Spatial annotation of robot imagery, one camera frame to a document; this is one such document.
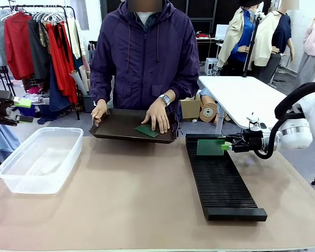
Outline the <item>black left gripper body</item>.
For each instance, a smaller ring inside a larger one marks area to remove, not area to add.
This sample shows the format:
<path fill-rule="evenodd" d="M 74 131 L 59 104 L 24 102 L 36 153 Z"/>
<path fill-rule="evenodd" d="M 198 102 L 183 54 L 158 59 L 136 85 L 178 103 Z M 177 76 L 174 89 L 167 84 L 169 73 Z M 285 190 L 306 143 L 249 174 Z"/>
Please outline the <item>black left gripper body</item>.
<path fill-rule="evenodd" d="M 9 117 L 10 108 L 14 105 L 14 96 L 10 91 L 0 90 L 0 124 L 15 126 L 16 120 Z"/>

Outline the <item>person's right hand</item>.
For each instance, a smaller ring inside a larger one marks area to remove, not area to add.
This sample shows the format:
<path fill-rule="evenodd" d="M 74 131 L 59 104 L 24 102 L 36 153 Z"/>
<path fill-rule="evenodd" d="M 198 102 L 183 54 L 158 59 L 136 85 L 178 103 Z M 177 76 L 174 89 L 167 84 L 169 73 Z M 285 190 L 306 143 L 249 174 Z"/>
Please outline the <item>person's right hand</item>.
<path fill-rule="evenodd" d="M 107 113 L 107 109 L 106 101 L 103 99 L 98 100 L 97 105 L 91 113 L 93 125 L 99 125 L 99 123 L 102 121 L 103 115 Z"/>

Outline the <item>person's left hand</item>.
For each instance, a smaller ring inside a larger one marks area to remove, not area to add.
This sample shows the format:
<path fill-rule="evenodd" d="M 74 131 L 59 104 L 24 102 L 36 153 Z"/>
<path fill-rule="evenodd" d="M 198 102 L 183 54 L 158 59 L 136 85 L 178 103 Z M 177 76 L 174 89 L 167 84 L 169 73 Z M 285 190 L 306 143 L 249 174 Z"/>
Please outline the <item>person's left hand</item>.
<path fill-rule="evenodd" d="M 141 124 L 147 124 L 150 121 L 152 131 L 155 131 L 156 128 L 158 128 L 161 134 L 167 133 L 170 129 L 170 124 L 165 108 L 165 102 L 161 98 L 158 98 L 149 107 Z"/>

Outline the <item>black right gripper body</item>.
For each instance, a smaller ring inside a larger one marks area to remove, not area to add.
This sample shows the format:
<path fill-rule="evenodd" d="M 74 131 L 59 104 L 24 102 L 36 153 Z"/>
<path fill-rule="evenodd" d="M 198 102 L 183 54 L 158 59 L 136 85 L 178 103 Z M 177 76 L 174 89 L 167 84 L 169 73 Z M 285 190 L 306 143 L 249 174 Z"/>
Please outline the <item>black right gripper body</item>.
<path fill-rule="evenodd" d="M 232 140 L 234 152 L 242 153 L 249 151 L 260 151 L 263 147 L 263 132 L 262 131 L 243 131 L 242 139 Z"/>

